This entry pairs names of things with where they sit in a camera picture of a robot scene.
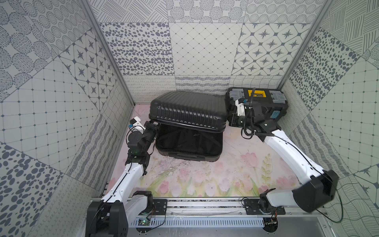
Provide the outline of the black ribbed hard-shell suitcase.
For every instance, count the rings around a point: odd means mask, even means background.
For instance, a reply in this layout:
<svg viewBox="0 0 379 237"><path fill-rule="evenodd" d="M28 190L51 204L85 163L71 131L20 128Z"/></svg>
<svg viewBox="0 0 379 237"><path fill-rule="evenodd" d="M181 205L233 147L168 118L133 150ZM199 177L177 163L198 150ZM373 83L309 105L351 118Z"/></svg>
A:
<svg viewBox="0 0 379 237"><path fill-rule="evenodd" d="M225 97L182 91L155 98L149 113L159 125L156 149L161 155L200 162L221 156L227 117Z"/></svg>

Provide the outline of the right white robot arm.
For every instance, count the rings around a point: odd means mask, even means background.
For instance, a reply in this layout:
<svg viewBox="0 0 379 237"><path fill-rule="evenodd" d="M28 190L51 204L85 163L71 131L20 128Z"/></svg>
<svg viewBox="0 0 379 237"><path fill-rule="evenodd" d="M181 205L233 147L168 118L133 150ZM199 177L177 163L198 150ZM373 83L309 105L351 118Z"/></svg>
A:
<svg viewBox="0 0 379 237"><path fill-rule="evenodd" d="M282 206L297 206L312 213L337 196L339 176L309 158L286 135L272 118L267 118L254 93L255 88L229 88L226 101L229 106L229 125L239 127L244 139L258 137L275 150L295 173L300 186L293 190L269 189L260 194L263 213L275 213Z"/></svg>

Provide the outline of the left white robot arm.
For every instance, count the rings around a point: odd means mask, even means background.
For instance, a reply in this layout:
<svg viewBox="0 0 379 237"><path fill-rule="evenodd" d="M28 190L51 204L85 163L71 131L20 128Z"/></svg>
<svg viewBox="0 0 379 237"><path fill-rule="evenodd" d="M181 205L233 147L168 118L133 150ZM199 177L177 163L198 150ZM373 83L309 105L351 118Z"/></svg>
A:
<svg viewBox="0 0 379 237"><path fill-rule="evenodd" d="M111 190L100 201L93 201L89 205L85 227L87 237L125 237L129 224L140 213L150 213L153 209L152 193L134 193L133 188L147 174L150 161L148 150L159 126L152 120L141 125L138 118L130 122L130 131L126 137L129 150L125 169Z"/></svg>

